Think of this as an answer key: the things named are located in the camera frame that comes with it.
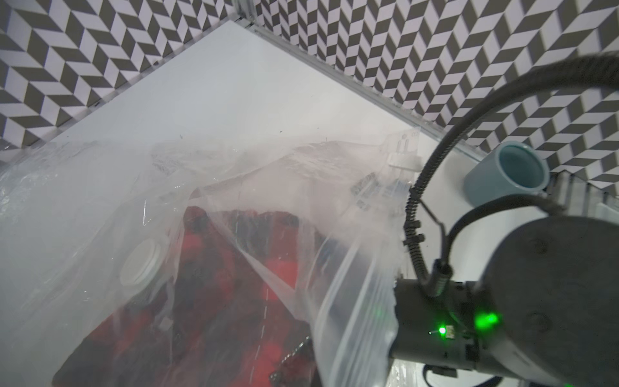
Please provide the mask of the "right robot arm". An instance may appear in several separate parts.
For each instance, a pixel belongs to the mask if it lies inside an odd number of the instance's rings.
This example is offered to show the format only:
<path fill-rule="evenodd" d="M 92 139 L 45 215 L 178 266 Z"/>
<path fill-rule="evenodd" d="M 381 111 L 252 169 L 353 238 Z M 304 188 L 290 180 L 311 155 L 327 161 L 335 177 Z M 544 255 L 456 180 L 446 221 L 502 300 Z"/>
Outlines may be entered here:
<path fill-rule="evenodd" d="M 618 226 L 537 219 L 512 231 L 476 282 L 428 298 L 395 289 L 390 356 L 545 386 L 618 383 Z"/>

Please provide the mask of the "red black plaid shirt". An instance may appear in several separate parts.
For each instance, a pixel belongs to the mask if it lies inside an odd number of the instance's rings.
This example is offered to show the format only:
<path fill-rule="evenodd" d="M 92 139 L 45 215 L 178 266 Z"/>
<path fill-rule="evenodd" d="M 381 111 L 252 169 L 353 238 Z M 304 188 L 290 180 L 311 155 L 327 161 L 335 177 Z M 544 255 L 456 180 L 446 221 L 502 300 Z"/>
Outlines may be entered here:
<path fill-rule="evenodd" d="M 203 209 L 184 214 L 176 277 L 77 346 L 54 386 L 319 386 L 310 328 Z"/>

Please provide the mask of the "clear plastic vacuum bag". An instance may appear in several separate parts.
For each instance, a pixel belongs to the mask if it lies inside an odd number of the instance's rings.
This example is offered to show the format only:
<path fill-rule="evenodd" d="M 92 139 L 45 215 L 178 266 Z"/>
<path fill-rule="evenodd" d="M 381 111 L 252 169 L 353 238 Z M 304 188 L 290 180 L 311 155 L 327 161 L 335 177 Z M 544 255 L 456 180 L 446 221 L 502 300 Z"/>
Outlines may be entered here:
<path fill-rule="evenodd" d="M 418 141 L 47 144 L 12 162 L 2 385 L 384 385 Z"/>

